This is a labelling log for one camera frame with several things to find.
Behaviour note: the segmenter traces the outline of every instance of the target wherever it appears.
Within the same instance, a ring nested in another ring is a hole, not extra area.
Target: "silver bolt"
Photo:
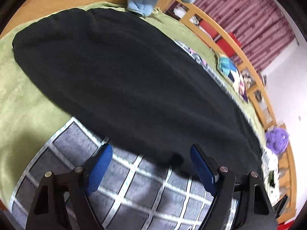
[[[78,166],[75,168],[75,172],[76,173],[80,173],[83,170],[83,168],[81,166]]]
[[[45,173],[45,177],[50,177],[52,175],[52,172],[51,171],[47,171],[46,173]]]
[[[252,171],[252,172],[251,172],[251,176],[256,178],[256,177],[258,177],[258,174],[257,174],[257,172]]]
[[[228,168],[226,166],[221,166],[220,171],[226,173],[226,172],[228,172]]]

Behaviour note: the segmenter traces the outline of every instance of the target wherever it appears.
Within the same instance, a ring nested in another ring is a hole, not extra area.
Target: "purple curtain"
[[[273,0],[195,0],[194,4],[236,36],[257,71],[266,68],[295,38]],[[233,59],[241,62],[238,56]]]

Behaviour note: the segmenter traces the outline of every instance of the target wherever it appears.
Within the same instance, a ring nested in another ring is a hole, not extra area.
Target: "green bed sheet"
[[[88,10],[99,7],[128,12],[119,5],[107,2],[79,8]],[[160,29],[171,39],[191,47],[216,70],[214,53],[185,25],[158,9],[154,10],[151,16],[140,18]],[[0,199],[7,207],[28,163],[44,143],[71,118],[36,88],[14,60],[12,41],[15,35],[38,20],[40,19],[19,25],[0,39]],[[220,77],[248,115],[261,145],[265,146],[264,131],[253,105],[241,100],[226,80],[221,75]]]

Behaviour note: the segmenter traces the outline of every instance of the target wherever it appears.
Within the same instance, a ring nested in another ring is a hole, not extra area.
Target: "black garment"
[[[235,103],[187,53],[129,12],[70,9],[13,41],[34,84],[98,136],[195,174],[192,144],[236,173],[262,176],[258,139]]]

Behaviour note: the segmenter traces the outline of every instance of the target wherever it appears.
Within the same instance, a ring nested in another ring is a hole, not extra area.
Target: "gray checkered cloth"
[[[10,211],[25,228],[39,181],[46,171],[67,173],[96,154],[103,140],[71,118],[41,148],[25,169],[11,198]],[[74,230],[79,229],[70,202],[64,195]],[[197,229],[213,197],[194,177],[180,176],[172,168],[152,164],[141,155],[113,147],[113,158],[99,189],[90,196],[100,222],[107,230]],[[237,201],[233,200],[226,230],[231,228]]]

